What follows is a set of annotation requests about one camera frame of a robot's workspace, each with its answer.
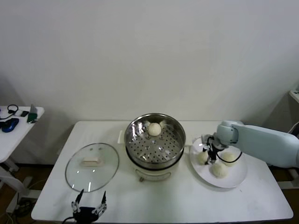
rice cooker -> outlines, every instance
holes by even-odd
[[[149,134],[151,123],[158,123],[161,132]],[[160,113],[142,115],[125,131],[125,146],[140,181],[165,180],[174,174],[184,153],[185,132],[174,118]]]

steamed bun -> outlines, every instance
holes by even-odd
[[[161,133],[161,126],[158,123],[151,123],[148,126],[148,132],[151,136],[157,136]]]
[[[224,178],[228,175],[228,168],[221,162],[215,163],[211,167],[212,173],[217,178]]]
[[[204,164],[206,163],[208,157],[209,157],[209,155],[208,155],[207,151],[205,151],[205,152],[200,152],[200,153],[198,154],[198,162],[199,162],[199,164],[200,164],[200,165],[204,165]]]
[[[235,165],[237,163],[237,161],[236,162],[230,162],[230,161],[234,161],[237,158],[236,155],[234,153],[231,153],[231,152],[222,153],[221,158],[225,161],[228,161],[228,162],[223,162],[228,167],[232,167],[233,165]]]

pot handle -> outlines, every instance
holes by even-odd
[[[193,141],[191,138],[189,138],[188,136],[186,136],[186,142],[185,142],[185,147],[190,147],[193,145]]]
[[[117,144],[124,145],[125,144],[125,132],[123,130],[120,131],[118,136]]]

black cable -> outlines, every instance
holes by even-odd
[[[210,136],[210,137],[208,137],[207,138],[207,143],[209,144],[209,140],[210,139],[214,139],[214,137],[212,137],[212,136]],[[235,159],[235,160],[233,160],[233,161],[225,161],[224,159],[222,159],[219,155],[218,155],[218,151],[219,152],[221,152],[221,151],[223,151],[224,149],[217,149],[217,151],[215,152],[215,154],[216,154],[216,156],[221,160],[221,161],[223,161],[223,162],[227,162],[227,163],[233,163],[233,162],[236,162],[240,157],[241,157],[241,155],[242,155],[242,152],[240,153],[240,155]]]
[[[240,157],[241,157],[241,155],[242,155],[242,152],[240,153],[240,155],[234,160],[234,161],[225,161],[224,159],[222,159],[222,158],[220,158],[220,156],[218,155],[218,153],[216,153],[216,156],[220,159],[220,160],[222,160],[223,162],[227,162],[227,163],[233,163],[233,162],[236,162]]]
[[[68,218],[66,218],[61,224],[64,224],[67,220],[72,219],[72,218],[74,218],[74,217],[68,217]]]
[[[33,205],[35,204],[35,203],[30,203],[30,205],[21,205],[22,207],[28,207],[28,206],[30,206],[30,210],[27,210],[27,211],[29,211],[29,212],[24,212],[23,214],[20,214],[20,213],[18,213],[17,211],[18,210],[15,210],[14,211],[14,217],[15,217],[15,222],[17,223],[17,224],[24,224],[24,223],[20,223],[20,221],[18,220],[18,218],[21,218],[21,217],[25,217],[26,215],[28,215],[30,212],[31,212],[31,210],[32,210],[32,208],[33,208]],[[36,222],[36,220],[33,220],[33,221],[31,221],[30,223],[26,223],[26,224],[33,224],[33,223],[35,223]]]
[[[19,203],[19,208],[15,210],[16,217],[24,217],[28,215],[33,209],[33,203],[29,199],[22,199]]]
[[[17,109],[16,110],[9,109],[11,106],[15,106]],[[6,118],[0,118],[0,120],[5,120],[5,119],[10,118],[11,116],[13,116],[19,110],[19,107],[16,104],[11,104],[11,105],[7,106],[7,110],[8,110],[8,113],[11,113],[11,114],[9,116],[7,116]]]

white wall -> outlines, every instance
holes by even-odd
[[[0,103],[46,110],[14,158],[53,163],[78,120],[162,112],[275,126],[269,118],[299,83],[298,8],[297,0],[1,1]],[[293,122],[287,101],[276,116],[284,129]]]

